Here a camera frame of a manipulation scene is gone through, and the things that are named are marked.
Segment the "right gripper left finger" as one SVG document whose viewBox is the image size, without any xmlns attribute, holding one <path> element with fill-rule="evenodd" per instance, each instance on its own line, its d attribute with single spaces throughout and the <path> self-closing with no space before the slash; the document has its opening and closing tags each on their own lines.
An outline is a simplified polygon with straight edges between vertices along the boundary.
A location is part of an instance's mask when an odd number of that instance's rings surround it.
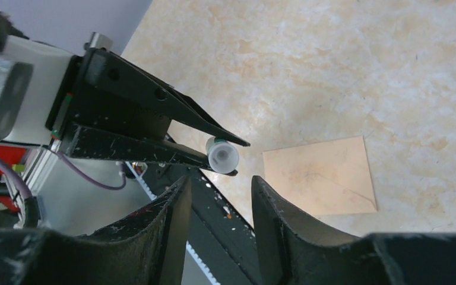
<svg viewBox="0 0 456 285">
<path fill-rule="evenodd" d="M 0 229 L 0 284 L 180 284 L 191 182 L 88 236 Z"/>
</svg>

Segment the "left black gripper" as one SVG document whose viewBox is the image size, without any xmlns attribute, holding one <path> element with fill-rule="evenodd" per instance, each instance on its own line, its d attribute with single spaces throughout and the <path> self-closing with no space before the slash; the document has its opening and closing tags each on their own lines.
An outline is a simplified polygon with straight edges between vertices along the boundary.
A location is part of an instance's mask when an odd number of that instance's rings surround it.
<svg viewBox="0 0 456 285">
<path fill-rule="evenodd" d="M 191 97 L 96 48 L 71 58 L 45 127 L 60 140 L 59 151 L 73 159 L 184 165 L 213 172 L 206 154 L 163 139 L 170 119 L 250 146 Z"/>
</svg>

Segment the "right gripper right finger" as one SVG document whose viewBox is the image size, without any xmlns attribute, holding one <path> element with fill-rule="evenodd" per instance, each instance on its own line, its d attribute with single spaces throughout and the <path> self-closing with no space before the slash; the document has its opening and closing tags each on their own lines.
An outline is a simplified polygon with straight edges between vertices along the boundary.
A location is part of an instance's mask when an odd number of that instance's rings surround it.
<svg viewBox="0 0 456 285">
<path fill-rule="evenodd" d="M 264 284 L 456 284 L 456 233 L 357 237 L 302 211 L 260 176 L 251 191 Z"/>
</svg>

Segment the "green white glue stick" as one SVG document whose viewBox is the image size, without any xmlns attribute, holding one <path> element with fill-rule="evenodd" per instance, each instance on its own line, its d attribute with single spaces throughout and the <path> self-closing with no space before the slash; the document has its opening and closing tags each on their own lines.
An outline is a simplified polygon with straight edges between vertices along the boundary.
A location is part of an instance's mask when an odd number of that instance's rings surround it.
<svg viewBox="0 0 456 285">
<path fill-rule="evenodd" d="M 221 174 L 229 174 L 239 164 L 239 152 L 226 140 L 211 137 L 206 142 L 208 163 L 212 170 Z"/>
</svg>

